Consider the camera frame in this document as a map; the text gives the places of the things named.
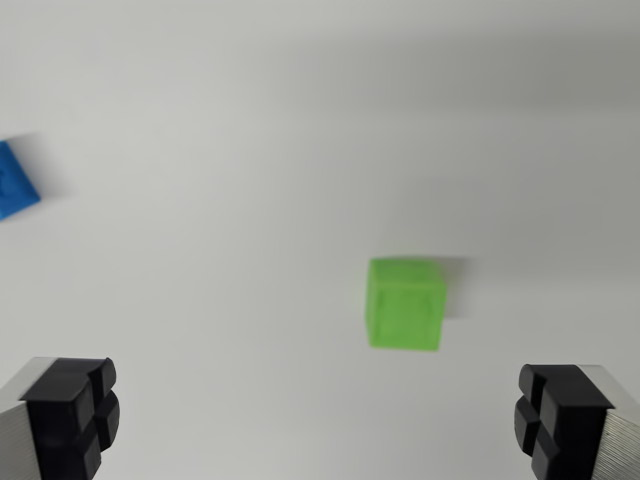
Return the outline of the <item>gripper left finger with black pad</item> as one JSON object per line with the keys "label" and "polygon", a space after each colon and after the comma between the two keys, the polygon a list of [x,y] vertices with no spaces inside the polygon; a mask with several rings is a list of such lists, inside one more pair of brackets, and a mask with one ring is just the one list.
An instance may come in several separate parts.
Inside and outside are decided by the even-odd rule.
{"label": "gripper left finger with black pad", "polygon": [[1,478],[88,480],[116,438],[110,358],[34,357],[1,387]]}

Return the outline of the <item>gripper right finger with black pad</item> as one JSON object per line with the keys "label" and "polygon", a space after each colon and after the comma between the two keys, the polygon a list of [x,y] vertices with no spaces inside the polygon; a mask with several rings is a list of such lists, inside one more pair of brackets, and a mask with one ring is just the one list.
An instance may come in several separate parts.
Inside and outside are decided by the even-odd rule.
{"label": "gripper right finger with black pad", "polygon": [[600,365],[524,365],[514,431],[538,479],[639,477],[639,402]]}

